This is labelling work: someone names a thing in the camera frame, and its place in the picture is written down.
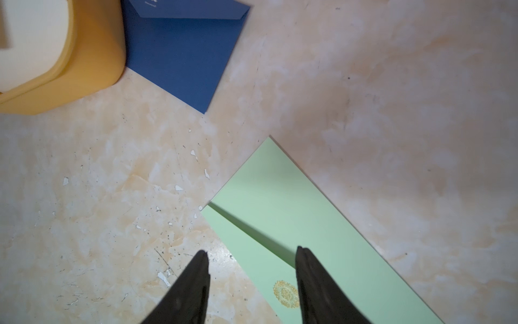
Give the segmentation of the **mint green envelope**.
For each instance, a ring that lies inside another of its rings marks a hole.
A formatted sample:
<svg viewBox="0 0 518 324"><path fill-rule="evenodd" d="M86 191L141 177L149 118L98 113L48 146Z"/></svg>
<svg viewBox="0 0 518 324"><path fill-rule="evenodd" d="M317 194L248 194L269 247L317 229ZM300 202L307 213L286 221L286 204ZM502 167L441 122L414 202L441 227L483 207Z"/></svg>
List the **mint green envelope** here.
<svg viewBox="0 0 518 324"><path fill-rule="evenodd" d="M440 322L273 139L257 148L202 215L283 323L302 320L298 247L316 255L370 322Z"/></svg>

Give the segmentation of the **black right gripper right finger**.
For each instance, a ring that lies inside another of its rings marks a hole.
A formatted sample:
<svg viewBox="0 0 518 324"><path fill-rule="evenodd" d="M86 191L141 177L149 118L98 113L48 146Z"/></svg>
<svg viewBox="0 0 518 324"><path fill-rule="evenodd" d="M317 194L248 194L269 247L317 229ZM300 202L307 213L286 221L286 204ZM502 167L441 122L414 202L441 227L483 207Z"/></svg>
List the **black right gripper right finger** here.
<svg viewBox="0 0 518 324"><path fill-rule="evenodd" d="M370 322L343 293L309 248L298 247L295 272L302 323Z"/></svg>

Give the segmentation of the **white envelope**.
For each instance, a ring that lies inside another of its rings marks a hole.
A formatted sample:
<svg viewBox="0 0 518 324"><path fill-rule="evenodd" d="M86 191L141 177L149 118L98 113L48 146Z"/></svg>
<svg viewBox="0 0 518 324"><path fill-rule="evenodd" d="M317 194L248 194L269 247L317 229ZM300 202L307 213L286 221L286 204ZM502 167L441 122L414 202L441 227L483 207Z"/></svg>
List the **white envelope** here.
<svg viewBox="0 0 518 324"><path fill-rule="evenodd" d="M69 27L66 0L1 2L1 92L48 72L58 61Z"/></svg>

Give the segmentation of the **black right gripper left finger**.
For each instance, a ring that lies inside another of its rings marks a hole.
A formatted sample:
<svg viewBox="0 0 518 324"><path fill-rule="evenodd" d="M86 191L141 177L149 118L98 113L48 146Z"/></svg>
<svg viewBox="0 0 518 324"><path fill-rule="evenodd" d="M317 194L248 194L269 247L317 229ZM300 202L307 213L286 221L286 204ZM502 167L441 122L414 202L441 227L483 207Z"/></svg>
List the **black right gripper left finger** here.
<svg viewBox="0 0 518 324"><path fill-rule="evenodd" d="M143 323L203 324L209 300L209 258L198 251Z"/></svg>

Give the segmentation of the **navy blue envelope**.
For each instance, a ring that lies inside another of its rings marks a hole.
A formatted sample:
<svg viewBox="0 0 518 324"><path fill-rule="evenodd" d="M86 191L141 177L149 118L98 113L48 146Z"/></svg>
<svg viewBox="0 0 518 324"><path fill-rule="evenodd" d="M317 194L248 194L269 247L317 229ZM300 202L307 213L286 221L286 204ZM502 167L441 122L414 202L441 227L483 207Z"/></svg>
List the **navy blue envelope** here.
<svg viewBox="0 0 518 324"><path fill-rule="evenodd" d="M126 66L206 113L250 10L239 1L122 1Z"/></svg>

